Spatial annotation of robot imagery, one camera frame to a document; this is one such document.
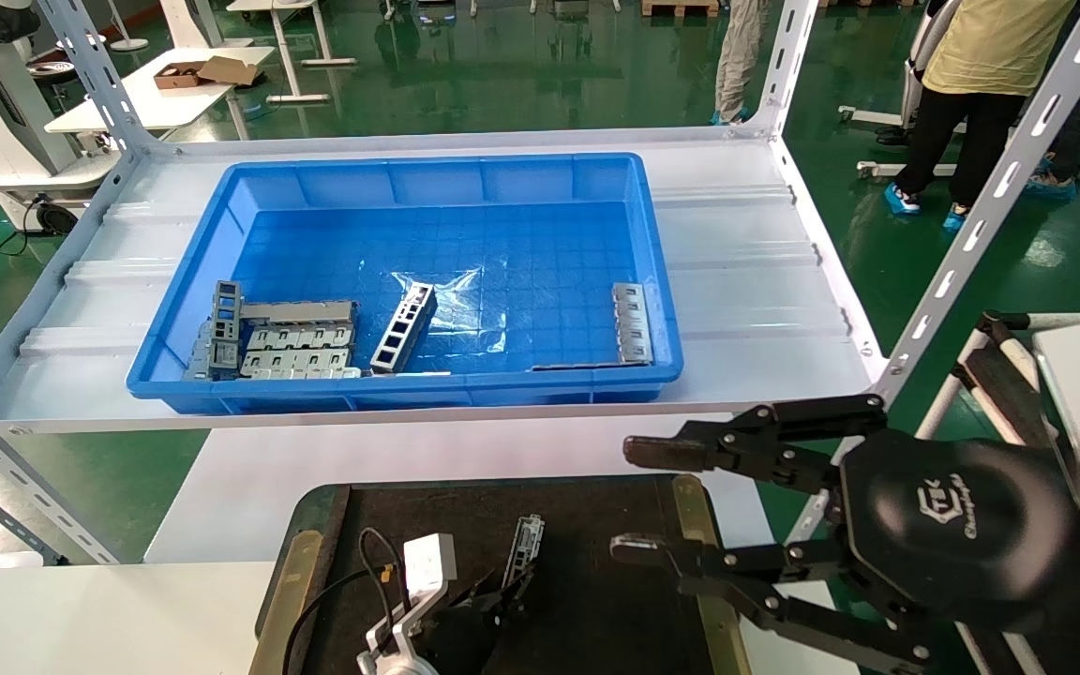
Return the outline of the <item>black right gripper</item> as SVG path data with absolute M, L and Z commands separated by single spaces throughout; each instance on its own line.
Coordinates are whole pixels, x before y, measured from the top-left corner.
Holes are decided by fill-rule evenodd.
M 807 495 L 841 484 L 853 552 L 835 539 L 723 548 L 618 534 L 611 556 L 663 569 L 678 593 L 724 600 L 755 627 L 883 674 L 929 667 L 924 610 L 1001 632 L 1042 627 L 1080 530 L 1055 459 L 1004 442 L 927 441 L 886 426 L 885 400 L 864 394 L 762 403 L 727 422 L 687 420 L 669 438 L 629 436 L 625 460 L 643 469 L 731 472 Z M 802 448 L 867 433 L 839 470 Z M 882 621 L 777 590 L 832 578 L 854 584 Z

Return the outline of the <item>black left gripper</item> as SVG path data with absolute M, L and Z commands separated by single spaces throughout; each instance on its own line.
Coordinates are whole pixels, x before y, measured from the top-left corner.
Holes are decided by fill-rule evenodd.
M 427 615 L 416 636 L 416 653 L 438 674 L 480 674 L 492 657 L 502 624 L 526 616 L 526 592 L 535 567 L 507 569 L 504 580 L 480 577 L 469 600 L 446 604 Z

